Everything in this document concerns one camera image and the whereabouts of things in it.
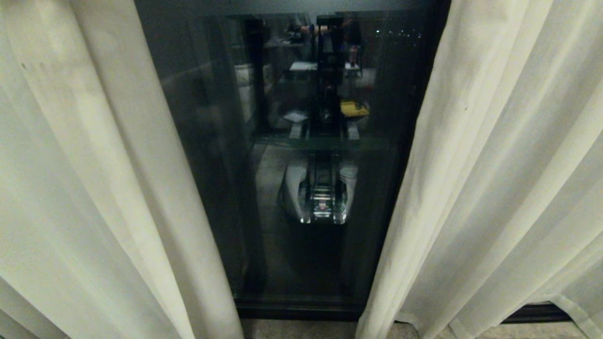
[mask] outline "sheer curtain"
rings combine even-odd
[[[603,3],[453,0],[358,338],[550,300],[603,336]]]
[[[0,335],[242,338],[133,2],[0,5]]]

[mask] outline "curtain fold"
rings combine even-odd
[[[38,336],[242,338],[133,2],[1,6],[0,277],[39,316],[2,310]]]
[[[64,339],[65,333],[0,277],[0,334],[5,338]]]
[[[452,2],[358,338],[473,338],[545,300],[600,337],[602,15]]]

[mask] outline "glass pane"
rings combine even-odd
[[[239,309],[359,314],[445,4],[250,3],[136,1]]]

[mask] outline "glass door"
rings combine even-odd
[[[136,6],[241,315],[358,318],[449,2]]]

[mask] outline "shelf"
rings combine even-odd
[[[289,137],[288,132],[257,135],[252,137],[252,141],[254,144],[309,151],[375,151],[390,147],[387,139],[383,137],[365,136],[360,138],[360,140],[347,140],[329,137],[294,139]]]
[[[263,48],[299,48],[299,47],[303,47],[303,46],[304,46],[303,43],[288,43],[288,42],[282,42],[282,41],[267,41],[262,45]],[[230,47],[232,47],[234,49],[240,49],[240,48],[247,48],[247,47],[252,47],[252,46],[246,45],[244,43],[233,43],[230,45]]]

